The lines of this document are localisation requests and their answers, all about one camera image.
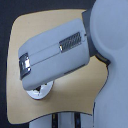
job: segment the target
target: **beige cardboard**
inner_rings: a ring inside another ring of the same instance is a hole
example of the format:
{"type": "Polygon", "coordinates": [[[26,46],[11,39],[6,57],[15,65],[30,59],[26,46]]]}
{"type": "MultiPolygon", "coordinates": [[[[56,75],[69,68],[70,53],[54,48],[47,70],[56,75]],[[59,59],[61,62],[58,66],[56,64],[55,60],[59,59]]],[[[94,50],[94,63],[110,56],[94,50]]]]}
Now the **beige cardboard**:
{"type": "Polygon", "coordinates": [[[13,24],[7,64],[7,115],[12,124],[31,121],[61,111],[92,114],[96,95],[107,78],[105,64],[95,57],[88,66],[55,80],[51,92],[42,100],[33,100],[22,87],[18,49],[29,38],[75,18],[84,10],[44,11],[23,15],[13,24]]]}

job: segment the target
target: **vent slot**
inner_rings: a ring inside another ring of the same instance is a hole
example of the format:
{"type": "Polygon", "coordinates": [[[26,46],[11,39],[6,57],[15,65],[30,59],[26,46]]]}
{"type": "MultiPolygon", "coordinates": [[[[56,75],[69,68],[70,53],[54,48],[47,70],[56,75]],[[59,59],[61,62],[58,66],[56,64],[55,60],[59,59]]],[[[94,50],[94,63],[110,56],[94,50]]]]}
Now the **vent slot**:
{"type": "Polygon", "coordinates": [[[80,32],[62,40],[59,42],[61,52],[65,52],[71,48],[81,44],[80,32]]]}

